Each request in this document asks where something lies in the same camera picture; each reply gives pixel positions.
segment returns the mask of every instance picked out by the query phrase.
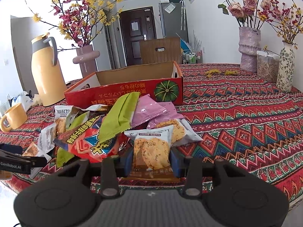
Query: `pink snack wrapper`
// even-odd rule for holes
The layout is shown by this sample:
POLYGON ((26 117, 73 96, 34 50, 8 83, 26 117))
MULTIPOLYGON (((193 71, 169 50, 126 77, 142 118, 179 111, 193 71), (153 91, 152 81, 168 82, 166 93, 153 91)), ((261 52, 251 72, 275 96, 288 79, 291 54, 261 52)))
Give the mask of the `pink snack wrapper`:
POLYGON ((159 123, 166 122, 174 119, 184 119, 182 114, 177 113, 177 110, 172 102, 158 102, 166 110, 158 117, 150 120, 147 129, 153 129, 159 123))
POLYGON ((139 126, 166 111, 166 108, 155 102, 150 95, 145 95, 139 98, 134 117, 131 122, 131 127, 139 126))

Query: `pumpkin illustration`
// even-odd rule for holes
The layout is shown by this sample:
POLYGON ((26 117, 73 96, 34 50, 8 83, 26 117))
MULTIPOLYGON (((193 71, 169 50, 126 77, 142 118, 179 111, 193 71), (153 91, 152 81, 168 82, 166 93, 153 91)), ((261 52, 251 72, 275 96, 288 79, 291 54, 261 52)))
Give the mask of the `pumpkin illustration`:
POLYGON ((179 86, 170 80, 157 84, 154 94, 158 102, 174 102, 179 95, 179 86))

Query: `patterned tablecloth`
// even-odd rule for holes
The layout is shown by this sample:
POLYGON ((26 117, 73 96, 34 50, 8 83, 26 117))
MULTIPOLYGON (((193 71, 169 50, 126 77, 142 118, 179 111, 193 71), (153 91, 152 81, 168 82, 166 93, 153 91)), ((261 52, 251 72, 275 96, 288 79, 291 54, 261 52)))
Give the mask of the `patterned tablecloth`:
MULTIPOLYGON (((243 70, 236 64, 181 65, 184 76, 184 103, 177 107, 203 141, 178 148, 184 155, 204 161, 223 158, 244 168, 283 191, 290 202, 303 194, 303 93, 280 91, 274 84, 243 70), (239 76, 212 76, 209 69, 237 70, 239 76)), ((0 142, 26 149, 37 142, 39 132, 54 121, 54 107, 34 107, 28 121, 10 133, 0 133, 0 142)), ((58 171, 56 151, 52 160, 33 179, 15 174, 5 184, 15 192, 58 171)), ((93 178, 91 190, 98 192, 100 178, 93 178)), ((184 183, 167 184, 120 180, 122 189, 146 187, 178 188, 184 183)), ((212 189, 205 178, 203 190, 212 189)))

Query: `gray thermos handle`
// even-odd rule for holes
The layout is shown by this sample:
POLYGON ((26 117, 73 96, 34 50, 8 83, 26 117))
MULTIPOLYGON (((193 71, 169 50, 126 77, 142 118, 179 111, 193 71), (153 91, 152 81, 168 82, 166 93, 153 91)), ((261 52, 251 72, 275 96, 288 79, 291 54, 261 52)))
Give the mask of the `gray thermos handle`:
POLYGON ((58 61, 57 44, 56 44, 56 41, 55 41, 54 37, 49 37, 49 38, 45 39, 43 42, 46 44, 49 41, 51 41, 52 45, 53 45, 53 51, 54 51, 53 65, 55 66, 57 64, 57 61, 58 61))

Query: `brown door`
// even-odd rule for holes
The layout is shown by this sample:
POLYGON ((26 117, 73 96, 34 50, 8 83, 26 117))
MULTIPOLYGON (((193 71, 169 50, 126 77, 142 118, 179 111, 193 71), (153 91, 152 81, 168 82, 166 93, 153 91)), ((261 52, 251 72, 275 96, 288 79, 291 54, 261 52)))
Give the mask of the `brown door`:
POLYGON ((122 12, 121 26, 127 65, 140 65, 140 41, 156 39, 152 7, 122 12))

